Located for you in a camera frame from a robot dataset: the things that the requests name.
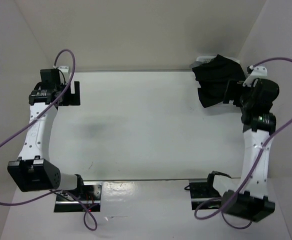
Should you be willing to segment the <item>black pleated skirt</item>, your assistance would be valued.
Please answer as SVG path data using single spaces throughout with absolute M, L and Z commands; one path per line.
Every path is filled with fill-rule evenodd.
M 209 108 L 223 102 L 228 83 L 244 81 L 246 76 L 241 65 L 220 54 L 210 61 L 193 66 L 192 72 L 200 87 L 198 99 L 203 108 Z

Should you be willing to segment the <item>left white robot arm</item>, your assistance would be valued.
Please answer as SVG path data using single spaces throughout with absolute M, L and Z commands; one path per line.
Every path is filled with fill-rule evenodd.
M 67 191 L 74 200 L 84 197 L 86 188 L 79 174 L 66 174 L 50 162 L 49 147 L 54 119 L 59 107 L 79 106 L 80 83 L 74 92 L 67 87 L 68 66 L 40 70 L 41 81 L 28 97 L 30 123 L 16 161 L 10 161 L 8 173 L 22 192 Z

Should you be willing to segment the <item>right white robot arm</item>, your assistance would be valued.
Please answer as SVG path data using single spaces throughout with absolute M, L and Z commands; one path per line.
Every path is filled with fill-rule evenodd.
M 244 83 L 237 90 L 234 86 L 234 83 L 227 86 L 224 102 L 234 99 L 241 110 L 244 157 L 240 181 L 235 183 L 228 174 L 212 171 L 207 176 L 205 192 L 211 197 L 221 197 L 223 214 L 258 223 L 271 215 L 276 207 L 268 197 L 267 178 L 270 136 L 277 124 L 270 110 L 280 88 L 265 78 Z

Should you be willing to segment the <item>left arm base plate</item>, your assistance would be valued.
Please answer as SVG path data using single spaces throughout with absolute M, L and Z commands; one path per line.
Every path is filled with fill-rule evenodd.
M 76 195 L 75 191 L 71 191 L 90 212 L 100 212 L 102 198 L 101 181 L 84 181 L 82 191 Z M 68 193 L 59 192 L 56 194 L 54 210 L 55 213 L 77 213 L 84 212 L 84 208 L 80 203 L 73 199 Z

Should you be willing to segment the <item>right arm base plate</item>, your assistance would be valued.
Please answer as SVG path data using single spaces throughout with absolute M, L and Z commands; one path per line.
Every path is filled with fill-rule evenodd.
M 221 208 L 222 213 L 236 215 L 243 199 L 236 187 L 229 175 L 213 171 L 205 179 L 190 179 L 184 189 L 190 191 L 193 210 L 218 211 Z

